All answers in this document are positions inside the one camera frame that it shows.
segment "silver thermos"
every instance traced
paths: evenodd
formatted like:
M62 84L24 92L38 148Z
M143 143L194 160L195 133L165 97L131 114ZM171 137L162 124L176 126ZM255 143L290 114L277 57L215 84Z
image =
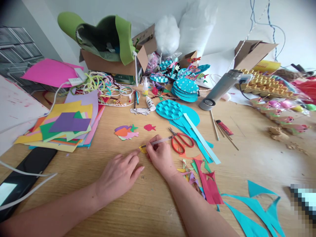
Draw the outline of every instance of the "silver thermos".
M235 69L229 70L216 83L211 92L201 101L199 107L203 110L211 110L216 102L240 80L243 72Z

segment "glue bottle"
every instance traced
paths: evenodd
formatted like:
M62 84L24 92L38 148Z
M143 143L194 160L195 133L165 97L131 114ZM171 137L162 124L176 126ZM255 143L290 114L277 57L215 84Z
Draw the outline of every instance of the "glue bottle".
M145 77L145 82L143 86L143 96L146 97L148 95L148 82L147 77Z
M146 96L146 103L147 103L147 106L148 106L150 111L156 110L156 106L154 105L154 103L152 102L152 100L148 96Z

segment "red lighter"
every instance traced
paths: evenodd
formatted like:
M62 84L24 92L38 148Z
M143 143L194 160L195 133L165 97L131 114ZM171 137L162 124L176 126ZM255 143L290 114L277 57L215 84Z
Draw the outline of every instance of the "red lighter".
M227 135L234 135L233 132L220 120L216 120L218 125L227 133Z

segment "left hand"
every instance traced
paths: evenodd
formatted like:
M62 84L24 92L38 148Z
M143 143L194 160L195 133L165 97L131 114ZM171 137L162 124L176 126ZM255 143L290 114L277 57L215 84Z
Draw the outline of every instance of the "left hand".
M101 177L96 181L96 195L101 206L104 207L125 194L132 188L144 166L137 167L139 149L127 157L122 154L111 159L105 167Z

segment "red scissors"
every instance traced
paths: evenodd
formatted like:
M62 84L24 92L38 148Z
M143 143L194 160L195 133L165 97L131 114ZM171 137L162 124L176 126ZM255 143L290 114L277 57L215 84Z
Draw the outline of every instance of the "red scissors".
M185 153L185 149L184 149L183 145L182 145L181 142L176 138L176 136L178 136L178 137L184 142L184 144L187 145L188 147L194 147L194 141L193 141L193 139L190 138L188 135L185 135L185 134L183 134L183 133L175 133L175 132L172 130L172 128L169 128L169 130L170 130L170 131L172 132L172 134L173 134L173 137L171 138L171 146L172 146L172 148L175 150L176 153L178 153L178 154L180 154L180 155L182 155L182 154ZM182 136L187 137L187 138L192 142L192 145L188 144L188 143L182 138ZM173 139L175 139L176 142L179 144L179 146L182 148L182 152L178 151L178 150L174 147L174 141L173 141Z

